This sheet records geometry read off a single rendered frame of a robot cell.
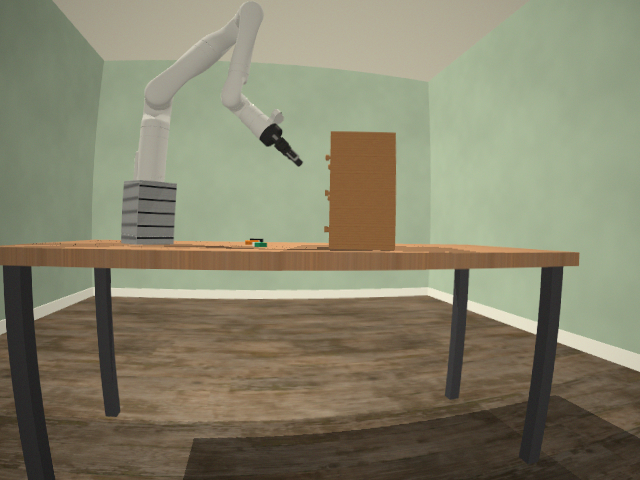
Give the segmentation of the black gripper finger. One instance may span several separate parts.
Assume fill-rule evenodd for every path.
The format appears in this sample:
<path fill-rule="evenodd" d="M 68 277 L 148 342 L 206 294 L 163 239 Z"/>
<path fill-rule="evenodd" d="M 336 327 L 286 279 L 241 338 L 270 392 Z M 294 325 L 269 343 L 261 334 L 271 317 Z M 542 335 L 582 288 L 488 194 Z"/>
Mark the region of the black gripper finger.
<path fill-rule="evenodd" d="M 287 141 L 282 137 L 280 137 L 278 135 L 278 133 L 275 133 L 272 137 L 271 140 L 273 140 L 276 144 L 274 145 L 275 148 L 279 149 L 281 152 L 283 151 L 284 153 L 286 153 L 289 157 L 291 157 L 294 161 L 296 161 L 299 158 L 299 155 L 291 148 L 291 146 L 289 145 L 289 143 L 287 143 Z M 279 144 L 281 142 L 284 142 L 285 144 L 281 147 Z M 290 149 L 291 148 L 291 149 Z"/>
<path fill-rule="evenodd" d="M 277 149 L 277 148 L 276 148 Z M 278 151 L 280 151 L 279 149 L 277 149 Z M 281 151 L 280 151 L 281 152 Z M 294 161 L 291 157 L 289 157 L 286 153 L 281 152 L 284 156 L 287 156 L 288 159 L 292 160 L 298 167 L 300 167 L 303 162 L 298 158 L 296 161 Z"/>

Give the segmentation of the brown wooden chest of drawers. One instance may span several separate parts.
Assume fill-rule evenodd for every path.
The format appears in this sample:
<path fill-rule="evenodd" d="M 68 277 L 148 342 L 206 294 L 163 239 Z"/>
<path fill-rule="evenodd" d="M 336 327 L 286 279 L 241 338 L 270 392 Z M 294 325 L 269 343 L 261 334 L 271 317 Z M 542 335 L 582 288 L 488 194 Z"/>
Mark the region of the brown wooden chest of drawers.
<path fill-rule="evenodd" d="M 331 131 L 329 249 L 395 250 L 396 133 Z"/>

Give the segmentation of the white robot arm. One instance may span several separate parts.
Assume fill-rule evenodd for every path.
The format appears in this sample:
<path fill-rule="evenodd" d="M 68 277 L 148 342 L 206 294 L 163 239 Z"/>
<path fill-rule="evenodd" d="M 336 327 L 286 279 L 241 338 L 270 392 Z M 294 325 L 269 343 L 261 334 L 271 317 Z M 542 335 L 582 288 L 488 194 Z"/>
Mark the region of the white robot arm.
<path fill-rule="evenodd" d="M 173 96 L 187 81 L 215 64 L 234 44 L 228 77 L 221 92 L 222 104 L 258 139 L 268 126 L 284 121 L 278 109 L 273 110 L 269 118 L 241 93 L 243 84 L 248 81 L 253 48 L 263 18 L 260 4 L 255 1 L 243 3 L 223 28 L 203 37 L 147 84 L 133 180 L 164 182 Z"/>

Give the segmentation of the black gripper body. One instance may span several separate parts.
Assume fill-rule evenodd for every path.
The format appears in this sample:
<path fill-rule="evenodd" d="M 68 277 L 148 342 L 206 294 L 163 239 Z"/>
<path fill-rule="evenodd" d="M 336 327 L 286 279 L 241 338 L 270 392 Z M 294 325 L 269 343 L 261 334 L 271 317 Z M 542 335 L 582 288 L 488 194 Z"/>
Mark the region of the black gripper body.
<path fill-rule="evenodd" d="M 267 147 L 273 145 L 273 141 L 271 140 L 271 137 L 273 136 L 274 133 L 278 133 L 279 136 L 282 135 L 282 129 L 277 125 L 277 124 L 271 124 L 270 126 L 268 126 L 261 134 L 259 140 Z"/>

